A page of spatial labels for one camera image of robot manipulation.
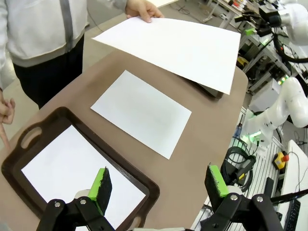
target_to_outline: gray stripe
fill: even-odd
[[[73,47],[76,46],[76,44],[82,38],[83,34],[84,34],[84,30],[81,32],[81,34],[76,39],[73,40]],[[11,54],[11,58],[12,58],[13,64],[16,64],[22,67],[29,67],[29,66],[35,66],[43,62],[49,61],[65,53],[66,53],[66,45],[63,45],[62,47],[56,49],[55,51],[52,51],[52,52],[49,52],[49,53],[31,58],[31,59],[21,59],[19,57],[14,56],[13,54]]]
[[[71,9],[69,7],[69,0],[59,0],[61,5],[61,11],[63,16],[65,40],[66,40],[66,52],[69,52],[73,48],[73,21],[71,15]]]

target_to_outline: black pants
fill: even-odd
[[[84,36],[70,52],[35,66],[21,67],[14,64],[25,94],[39,108],[81,75],[83,42]]]

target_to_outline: brown tray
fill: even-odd
[[[18,140],[17,146],[2,164],[1,170],[6,180],[27,206],[41,218],[47,202],[31,185],[21,169],[71,125],[109,163],[145,194],[145,198],[116,230],[127,230],[135,218],[140,219],[137,227],[143,227],[148,212],[158,199],[158,185],[138,171],[65,107],[57,108],[45,120],[30,126],[23,132]],[[22,143],[24,139],[26,140],[26,137],[31,131],[37,128],[41,129],[41,134],[33,138],[26,148],[23,148]]]

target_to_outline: floor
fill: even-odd
[[[178,11],[178,9],[183,6],[185,6],[185,8]],[[180,0],[177,3],[162,7],[160,10],[167,18],[191,22],[200,22],[206,17],[204,11],[198,7],[198,0]],[[215,13],[219,15],[221,11],[223,11],[223,9],[218,9]],[[88,22],[90,25],[87,27],[87,31],[85,33],[84,70],[113,51],[113,48],[98,43],[91,38],[124,21],[126,18],[121,11],[109,9],[97,0],[88,0],[88,12]],[[213,19],[208,21],[207,24],[211,26],[219,26],[221,22],[222,19],[219,17],[213,17]],[[228,26],[227,29],[236,31],[236,29],[232,26]],[[8,54],[7,58],[7,63],[1,73],[3,76],[3,84],[5,87],[7,86],[3,93],[5,98],[14,98],[16,101],[14,122],[9,126],[5,125],[7,135],[10,139],[32,117],[32,115],[38,111],[38,107],[24,94],[16,75],[14,74],[13,65]],[[251,96],[247,94],[243,104],[245,108],[248,107],[250,100]],[[294,126],[292,124],[285,126],[284,130],[286,131],[285,134],[287,139],[294,138],[293,127]],[[2,147],[3,143],[0,141],[0,149],[2,149]]]

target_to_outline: white paper sheet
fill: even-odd
[[[94,39],[230,94],[241,35],[175,19],[130,18]]]
[[[102,157],[73,126],[44,148],[22,172],[46,202],[62,199],[69,203],[78,191],[91,188],[102,167],[109,169],[112,182],[105,217],[116,229],[145,194]]]
[[[91,109],[167,159],[192,113],[128,71]]]

